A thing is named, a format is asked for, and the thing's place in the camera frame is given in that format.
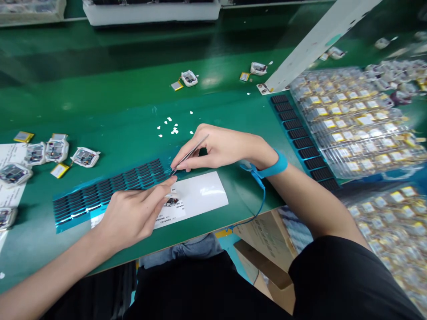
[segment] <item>right hand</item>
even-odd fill
[[[189,172],[196,168],[218,168],[247,159],[259,169],[268,168],[278,160],[278,155],[263,138],[250,133],[201,124],[194,136],[178,152],[172,161],[175,168],[181,159],[189,153],[207,134],[209,137],[193,153],[192,157],[182,162],[177,169]],[[208,154],[200,156],[201,148],[206,148]]]

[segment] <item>left hand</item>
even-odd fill
[[[149,237],[157,216],[168,201],[165,195],[176,176],[146,191],[117,191],[111,197],[104,218],[92,230],[101,245],[112,254]]]

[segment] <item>tweezers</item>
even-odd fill
[[[209,134],[206,135],[206,137],[204,137],[202,140],[200,140],[200,142],[193,148],[191,149],[191,151],[189,153],[187,153],[187,155],[177,164],[177,166],[175,167],[174,170],[172,170],[172,172],[169,174],[169,176],[173,176],[175,174],[175,172],[177,171],[177,167],[185,160],[187,160],[188,158],[190,158],[192,156],[192,154],[194,153],[194,151],[197,150],[197,148],[203,143],[203,141],[205,141],[207,139],[207,137],[209,137]]]

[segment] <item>blue wrist strap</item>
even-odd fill
[[[253,164],[250,164],[250,166],[251,166],[250,169],[246,168],[243,165],[241,165],[241,168],[245,169],[246,171],[250,171],[250,173],[255,178],[255,180],[261,185],[262,184],[261,179],[264,179],[264,178],[269,177],[269,176],[277,175],[277,174],[281,173],[282,171],[285,171],[286,168],[288,167],[288,160],[286,160],[286,157],[282,153],[277,151],[276,149],[274,149],[274,151],[279,156],[279,160],[277,160],[275,165],[273,165],[273,166],[271,166],[265,170],[261,170],[261,171],[258,171],[257,168]]]

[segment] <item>person's lap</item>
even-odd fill
[[[178,258],[208,259],[221,252],[223,250],[218,239],[213,233],[209,233],[144,256],[139,259],[139,265],[141,268],[149,269]]]

